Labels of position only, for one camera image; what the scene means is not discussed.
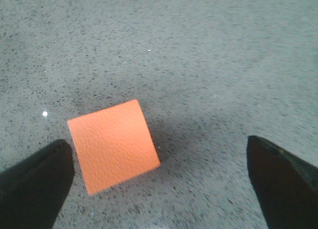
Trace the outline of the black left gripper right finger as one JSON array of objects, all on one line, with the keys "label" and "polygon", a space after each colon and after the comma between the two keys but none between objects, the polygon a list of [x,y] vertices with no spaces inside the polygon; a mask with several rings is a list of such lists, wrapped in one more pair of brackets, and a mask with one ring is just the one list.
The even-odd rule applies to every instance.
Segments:
[{"label": "black left gripper right finger", "polygon": [[249,136],[248,175],[270,229],[318,227],[318,169],[271,141]]}]

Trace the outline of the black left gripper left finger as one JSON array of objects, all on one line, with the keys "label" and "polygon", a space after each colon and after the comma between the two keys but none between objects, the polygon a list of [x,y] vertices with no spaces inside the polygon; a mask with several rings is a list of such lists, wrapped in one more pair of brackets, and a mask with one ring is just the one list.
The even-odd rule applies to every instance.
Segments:
[{"label": "black left gripper left finger", "polygon": [[72,148],[56,140],[0,174],[0,227],[51,229],[75,175]]}]

